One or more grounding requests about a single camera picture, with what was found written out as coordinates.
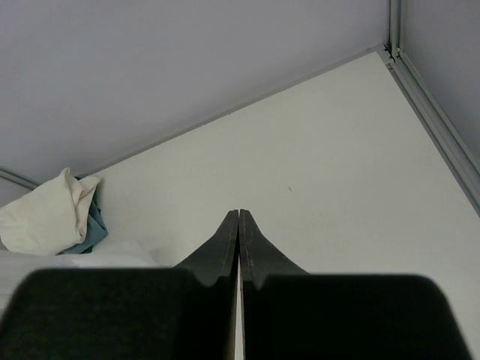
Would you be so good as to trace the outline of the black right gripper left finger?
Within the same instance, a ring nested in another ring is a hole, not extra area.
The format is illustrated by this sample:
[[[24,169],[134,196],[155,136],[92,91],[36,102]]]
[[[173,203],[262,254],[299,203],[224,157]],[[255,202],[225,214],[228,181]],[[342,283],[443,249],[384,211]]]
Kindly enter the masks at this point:
[[[3,359],[232,359],[239,213],[172,268],[42,269],[1,318]]]

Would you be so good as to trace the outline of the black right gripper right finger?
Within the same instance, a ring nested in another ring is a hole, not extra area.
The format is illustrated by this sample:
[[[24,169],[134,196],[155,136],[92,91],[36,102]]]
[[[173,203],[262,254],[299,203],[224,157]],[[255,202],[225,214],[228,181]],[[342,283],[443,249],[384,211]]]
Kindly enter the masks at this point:
[[[469,359],[446,297],[414,274],[311,274],[252,214],[238,225],[246,359]]]

